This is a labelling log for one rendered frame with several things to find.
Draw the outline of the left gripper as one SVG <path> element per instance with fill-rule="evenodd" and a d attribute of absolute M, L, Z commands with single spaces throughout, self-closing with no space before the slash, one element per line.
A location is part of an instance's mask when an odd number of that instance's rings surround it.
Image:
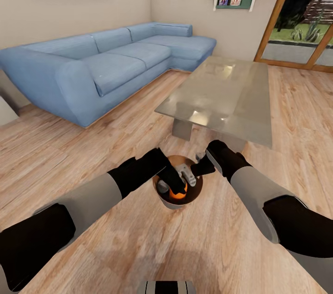
<path fill-rule="evenodd" d="M 161 179 L 161 180 L 163 180 L 168 186 L 170 186 L 172 192 L 175 195 L 177 195 L 178 193 L 186 194 L 185 184 L 183 183 L 177 170 L 173 166 L 172 169 L 173 169 L 172 174 L 167 179 Z"/>

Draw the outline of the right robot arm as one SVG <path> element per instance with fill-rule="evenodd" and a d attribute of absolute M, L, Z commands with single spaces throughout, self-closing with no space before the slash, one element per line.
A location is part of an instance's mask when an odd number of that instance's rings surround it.
<path fill-rule="evenodd" d="M 333 220 L 311 211 L 294 193 L 276 184 L 219 140 L 196 153 L 195 177 L 226 177 L 262 234 L 281 244 L 312 278 L 333 294 Z"/>

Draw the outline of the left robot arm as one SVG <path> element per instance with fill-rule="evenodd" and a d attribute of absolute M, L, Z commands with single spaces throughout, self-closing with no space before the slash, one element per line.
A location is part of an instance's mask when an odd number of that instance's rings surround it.
<path fill-rule="evenodd" d="M 0 231 L 0 294 L 19 294 L 45 264 L 69 247 L 130 192 L 158 175 L 172 192 L 186 194 L 182 174 L 193 187 L 186 164 L 171 166 L 161 148 L 74 188 L 37 209 L 32 217 Z"/>

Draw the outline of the can of soda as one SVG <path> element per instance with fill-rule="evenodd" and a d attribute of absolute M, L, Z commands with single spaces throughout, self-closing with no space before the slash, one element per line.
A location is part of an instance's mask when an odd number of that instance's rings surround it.
<path fill-rule="evenodd" d="M 183 183 L 186 186 L 185 191 L 187 191 L 188 185 L 186 184 L 186 182 L 183 178 L 181 178 L 181 180 L 183 181 Z M 167 202 L 172 203 L 172 204 L 182 205 L 185 201 L 185 196 L 186 196 L 185 194 L 181 194 L 181 193 L 178 193 L 177 195 L 175 195 L 170 188 L 169 200 Z"/>
<path fill-rule="evenodd" d="M 170 186 L 168 186 L 163 180 L 157 184 L 158 191 L 161 195 L 169 199 Z"/>

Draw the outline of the trash can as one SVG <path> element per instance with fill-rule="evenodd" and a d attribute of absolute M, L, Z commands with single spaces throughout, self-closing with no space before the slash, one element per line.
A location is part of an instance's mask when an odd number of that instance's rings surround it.
<path fill-rule="evenodd" d="M 171 163 L 171 166 L 173 166 L 174 168 L 179 166 L 179 165 L 182 165 L 184 163 L 189 168 L 190 168 L 191 165 L 196 164 L 194 161 L 192 161 L 188 157 L 181 156 L 181 155 L 168 156 L 168 159 Z M 185 194 L 186 195 L 185 196 L 185 201 L 182 205 L 177 205 L 177 204 L 172 204 L 172 203 L 167 202 L 168 199 L 166 197 L 164 197 L 163 195 L 161 195 L 158 191 L 158 188 L 157 188 L 157 184 L 159 183 L 159 181 L 161 181 L 161 178 L 158 175 L 155 175 L 152 178 L 153 186 L 154 186 L 155 191 L 157 192 L 157 194 L 160 197 L 163 204 L 169 209 L 176 210 L 176 209 L 179 209 L 179 208 L 184 207 L 186 205 L 189 205 L 194 200 L 196 200 L 202 192 L 203 185 L 204 185 L 204 179 L 203 179 L 202 175 L 199 176 L 199 177 L 195 177 L 196 178 L 196 185 L 194 185 L 193 187 L 189 184 L 189 182 L 187 181 L 187 179 L 184 177 L 183 174 L 182 174 L 181 178 L 183 178 L 185 180 L 186 184 L 188 185 L 188 189 L 187 189 L 186 194 Z"/>

